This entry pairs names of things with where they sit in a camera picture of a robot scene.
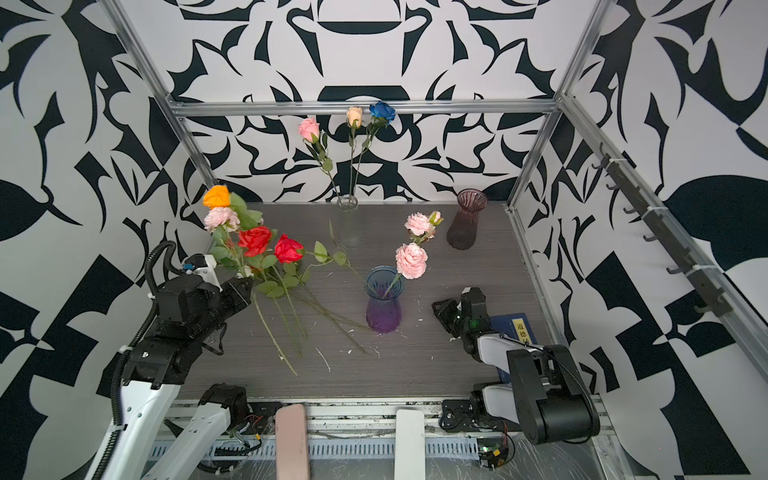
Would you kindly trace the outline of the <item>pink spray roses bunch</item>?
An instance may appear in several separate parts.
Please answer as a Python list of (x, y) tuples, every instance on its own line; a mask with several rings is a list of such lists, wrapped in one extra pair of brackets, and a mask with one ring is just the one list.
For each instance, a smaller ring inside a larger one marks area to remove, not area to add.
[(385, 290), (388, 296), (400, 279), (416, 280), (427, 270), (428, 254), (423, 245), (435, 237), (437, 227), (443, 222), (442, 214), (433, 211), (429, 215), (420, 212), (409, 215), (404, 228), (409, 234), (409, 242), (401, 245), (395, 252), (396, 275)]

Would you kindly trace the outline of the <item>blue purple glass vase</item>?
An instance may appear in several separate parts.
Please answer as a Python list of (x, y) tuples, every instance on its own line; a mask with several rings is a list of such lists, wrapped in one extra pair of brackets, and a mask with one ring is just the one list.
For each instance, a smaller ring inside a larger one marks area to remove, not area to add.
[(368, 326), (378, 334), (395, 331), (402, 321), (399, 297), (404, 290), (404, 279), (394, 267), (378, 266), (369, 272), (364, 289), (368, 295)]

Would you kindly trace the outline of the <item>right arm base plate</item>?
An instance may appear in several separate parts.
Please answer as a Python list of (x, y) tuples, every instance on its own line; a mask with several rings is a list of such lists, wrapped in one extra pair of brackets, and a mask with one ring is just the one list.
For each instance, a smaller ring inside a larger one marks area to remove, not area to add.
[(469, 400), (445, 399), (441, 402), (439, 427), (449, 433), (521, 432), (519, 424), (502, 418), (477, 413)]

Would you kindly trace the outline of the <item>pink rose stem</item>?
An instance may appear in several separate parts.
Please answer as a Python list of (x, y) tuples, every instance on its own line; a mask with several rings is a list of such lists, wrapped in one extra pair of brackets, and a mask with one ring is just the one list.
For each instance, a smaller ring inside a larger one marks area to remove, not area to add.
[(335, 182), (333, 174), (334, 162), (327, 151), (328, 135), (321, 130), (319, 123), (314, 118), (304, 119), (298, 127), (298, 132), (312, 158), (329, 178), (332, 191), (336, 197), (339, 197), (340, 189)]

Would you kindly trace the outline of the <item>cream peach rose stem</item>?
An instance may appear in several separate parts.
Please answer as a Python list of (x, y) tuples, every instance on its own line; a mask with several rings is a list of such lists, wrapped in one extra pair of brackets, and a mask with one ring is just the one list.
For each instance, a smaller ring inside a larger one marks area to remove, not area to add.
[(349, 128), (348, 144), (350, 147), (350, 164), (349, 164), (349, 196), (354, 196), (354, 160), (356, 153), (356, 136), (357, 131), (363, 126), (363, 111), (359, 106), (350, 107), (347, 110), (346, 122)]

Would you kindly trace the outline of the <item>clear glass vase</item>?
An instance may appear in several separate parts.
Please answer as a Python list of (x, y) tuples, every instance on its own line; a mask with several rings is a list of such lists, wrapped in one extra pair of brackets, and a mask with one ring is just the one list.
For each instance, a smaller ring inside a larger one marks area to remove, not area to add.
[(346, 194), (337, 199), (336, 239), (344, 248), (363, 243), (361, 210), (357, 198)]

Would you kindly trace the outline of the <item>blue rose stem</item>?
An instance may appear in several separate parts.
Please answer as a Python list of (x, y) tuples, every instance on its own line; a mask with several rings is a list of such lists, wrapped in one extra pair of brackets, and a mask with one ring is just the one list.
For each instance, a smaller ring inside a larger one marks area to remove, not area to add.
[(377, 133), (389, 126), (396, 117), (395, 110), (383, 101), (378, 101), (377, 103), (370, 105), (369, 113), (371, 115), (370, 121), (367, 124), (363, 121), (363, 126), (359, 129), (365, 131), (365, 137), (360, 152), (357, 152), (356, 146), (354, 160), (354, 196), (359, 178), (358, 167), (362, 163), (363, 156), (370, 150)]

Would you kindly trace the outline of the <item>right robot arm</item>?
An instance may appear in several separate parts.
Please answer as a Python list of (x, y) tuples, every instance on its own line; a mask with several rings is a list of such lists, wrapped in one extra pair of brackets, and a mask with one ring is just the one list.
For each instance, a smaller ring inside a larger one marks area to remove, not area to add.
[(432, 310), (465, 353), (499, 376), (475, 385), (457, 407), (445, 403), (442, 429), (512, 426), (535, 445), (585, 442), (600, 433), (597, 408), (569, 349), (537, 343), (524, 314), (489, 315), (477, 287), (464, 289), (458, 300), (433, 303)]

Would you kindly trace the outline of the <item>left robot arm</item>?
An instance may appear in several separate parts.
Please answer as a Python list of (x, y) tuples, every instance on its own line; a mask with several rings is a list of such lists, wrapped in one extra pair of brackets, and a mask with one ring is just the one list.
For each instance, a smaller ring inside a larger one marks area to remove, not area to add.
[(193, 255), (177, 268), (171, 263), (175, 249), (175, 242), (163, 241), (145, 260), (150, 311), (119, 350), (110, 384), (112, 423), (89, 479), (187, 479), (217, 438), (239, 426), (248, 412), (244, 388), (213, 385), (166, 453), (145, 467), (192, 365), (204, 351), (223, 353), (210, 339), (221, 339), (228, 319), (251, 303), (252, 279), (219, 282), (210, 255)]

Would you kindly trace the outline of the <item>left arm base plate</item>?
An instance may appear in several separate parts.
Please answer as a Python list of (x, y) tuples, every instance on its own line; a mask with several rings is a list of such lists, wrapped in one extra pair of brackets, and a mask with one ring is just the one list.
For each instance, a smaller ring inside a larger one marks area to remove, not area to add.
[(241, 435), (265, 434), (273, 429), (276, 412), (284, 404), (279, 401), (248, 402), (244, 417), (235, 423)]

